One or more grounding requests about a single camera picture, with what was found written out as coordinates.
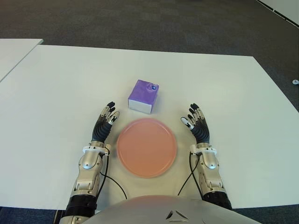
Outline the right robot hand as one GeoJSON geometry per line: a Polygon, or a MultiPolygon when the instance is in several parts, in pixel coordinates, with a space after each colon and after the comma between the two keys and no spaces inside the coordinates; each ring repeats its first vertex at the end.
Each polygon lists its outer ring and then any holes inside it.
{"type": "Polygon", "coordinates": [[[199,106],[195,103],[190,104],[188,118],[181,117],[182,123],[191,131],[199,143],[210,143],[210,133],[205,116],[199,106]]]}

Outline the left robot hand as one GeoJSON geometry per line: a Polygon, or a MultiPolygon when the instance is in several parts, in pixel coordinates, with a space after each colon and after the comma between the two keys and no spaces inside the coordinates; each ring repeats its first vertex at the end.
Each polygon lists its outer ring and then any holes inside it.
{"type": "Polygon", "coordinates": [[[104,143],[110,134],[111,128],[120,115],[115,111],[115,102],[108,103],[101,111],[92,132],[92,142],[98,141],[104,143]]]}

